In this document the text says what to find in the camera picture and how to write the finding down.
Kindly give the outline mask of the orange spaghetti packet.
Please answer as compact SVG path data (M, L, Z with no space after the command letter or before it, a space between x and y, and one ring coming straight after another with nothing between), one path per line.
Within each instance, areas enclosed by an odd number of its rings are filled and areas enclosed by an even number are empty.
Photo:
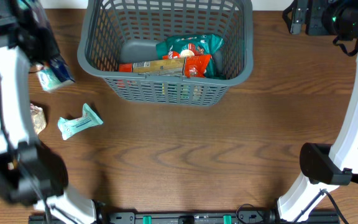
M200 55L147 62L124 63L119 65L120 72L138 73L184 78L204 78L211 55Z

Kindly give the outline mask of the green Nescafe 3in1 bag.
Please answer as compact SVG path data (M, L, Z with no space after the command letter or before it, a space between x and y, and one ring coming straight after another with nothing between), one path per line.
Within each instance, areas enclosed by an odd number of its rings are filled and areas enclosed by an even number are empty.
M156 45L159 60L185 58L183 75L187 78L222 79L213 54L224 45L216 34L191 34L168 37Z

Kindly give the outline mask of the grey plastic basket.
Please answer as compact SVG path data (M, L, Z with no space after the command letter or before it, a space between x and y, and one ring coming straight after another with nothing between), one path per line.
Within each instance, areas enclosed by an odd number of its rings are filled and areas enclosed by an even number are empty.
M88 3L78 47L84 71L128 101L211 106L252 73L250 0L94 0ZM122 63L157 60L157 44L174 35L215 34L217 78L122 73Z

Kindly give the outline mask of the Kleenex tissue multipack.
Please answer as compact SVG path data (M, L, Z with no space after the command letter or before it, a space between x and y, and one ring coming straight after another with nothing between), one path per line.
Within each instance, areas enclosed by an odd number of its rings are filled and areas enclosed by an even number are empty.
M36 74L43 91L50 93L75 82L66 61L61 55L50 59L48 62L38 63L36 67Z

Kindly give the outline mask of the teal white small sachet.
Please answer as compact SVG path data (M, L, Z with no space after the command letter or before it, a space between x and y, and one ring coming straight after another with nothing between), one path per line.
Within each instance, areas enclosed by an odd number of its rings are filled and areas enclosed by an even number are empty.
M62 139L67 140L80 131L102 124L103 120L85 103L82 108L82 117L71 120L60 117L57 126L62 133Z

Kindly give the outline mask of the beige coffee bag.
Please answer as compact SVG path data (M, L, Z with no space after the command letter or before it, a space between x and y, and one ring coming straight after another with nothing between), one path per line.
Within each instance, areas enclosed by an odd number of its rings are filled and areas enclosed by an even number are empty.
M39 135L47 126L44 110L41 107L30 104L30 112L34 131Z

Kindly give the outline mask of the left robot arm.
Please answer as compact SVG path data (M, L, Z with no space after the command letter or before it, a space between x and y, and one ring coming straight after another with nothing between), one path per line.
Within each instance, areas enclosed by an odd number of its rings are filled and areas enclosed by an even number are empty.
M68 182L62 158L39 139L28 76L35 63L66 63L38 1L0 0L0 197L43 211L45 223L97 223L95 203Z

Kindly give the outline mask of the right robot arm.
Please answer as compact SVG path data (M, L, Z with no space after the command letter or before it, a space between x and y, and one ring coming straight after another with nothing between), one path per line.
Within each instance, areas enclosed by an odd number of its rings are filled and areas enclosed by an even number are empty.
M356 57L356 76L347 112L334 144L305 143L300 151L301 172L277 200L266 222L310 222L324 197L351 182L358 184L358 0L293 1L282 14L288 31L334 36L333 45Z

